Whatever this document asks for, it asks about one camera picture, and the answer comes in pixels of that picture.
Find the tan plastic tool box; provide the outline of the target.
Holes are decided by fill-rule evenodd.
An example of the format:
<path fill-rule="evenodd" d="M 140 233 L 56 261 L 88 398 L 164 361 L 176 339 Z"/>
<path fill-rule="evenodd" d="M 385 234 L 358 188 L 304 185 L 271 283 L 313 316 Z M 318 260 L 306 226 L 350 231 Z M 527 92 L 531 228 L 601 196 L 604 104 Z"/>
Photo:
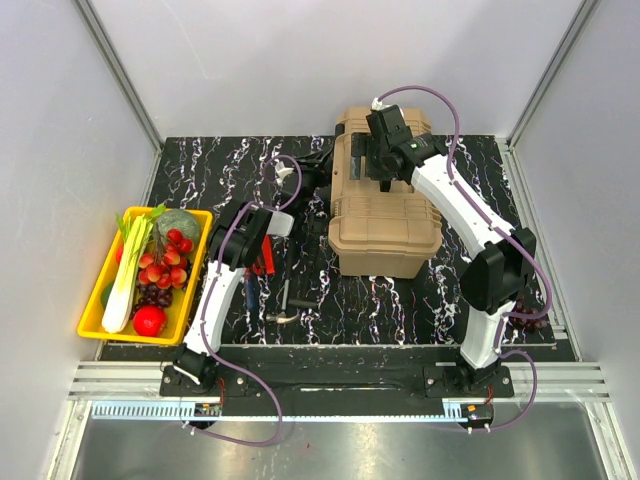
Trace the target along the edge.
<path fill-rule="evenodd" d="M 442 245 L 440 212 L 402 180 L 349 179 L 352 134 L 369 134 L 370 109 L 349 107 L 335 128 L 328 242 L 346 277 L 415 278 Z"/>

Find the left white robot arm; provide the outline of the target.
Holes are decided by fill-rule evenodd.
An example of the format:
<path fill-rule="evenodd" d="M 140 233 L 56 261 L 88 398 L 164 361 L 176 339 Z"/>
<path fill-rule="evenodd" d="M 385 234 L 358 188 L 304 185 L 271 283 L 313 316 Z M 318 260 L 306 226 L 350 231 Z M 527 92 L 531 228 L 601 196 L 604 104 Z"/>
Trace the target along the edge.
<path fill-rule="evenodd" d="M 239 283 L 258 260 L 268 236 L 290 237 L 315 191 L 330 184 L 332 151 L 295 158 L 280 154 L 265 163 L 274 168 L 275 182 L 296 176 L 294 190 L 282 193 L 278 206 L 232 199 L 218 218 L 208 240 L 209 255 L 203 292 L 183 343 L 172 357 L 173 369 L 193 394 L 205 395 L 217 381 L 213 355 Z"/>

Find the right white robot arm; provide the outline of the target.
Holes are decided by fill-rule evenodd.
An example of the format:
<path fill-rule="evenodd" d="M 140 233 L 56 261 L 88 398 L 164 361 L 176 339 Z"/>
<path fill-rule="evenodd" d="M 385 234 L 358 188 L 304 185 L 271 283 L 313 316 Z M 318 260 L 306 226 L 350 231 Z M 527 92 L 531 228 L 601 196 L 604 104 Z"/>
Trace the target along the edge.
<path fill-rule="evenodd" d="M 469 315 L 454 367 L 444 370 L 450 389 L 480 394 L 498 376 L 500 339 L 517 297 L 535 271 L 536 237 L 514 228 L 472 190 L 454 168 L 450 151 L 434 136 L 384 137 L 356 133 L 354 155 L 366 158 L 373 178 L 403 180 L 426 196 L 456 231 L 472 261 L 459 280 Z"/>

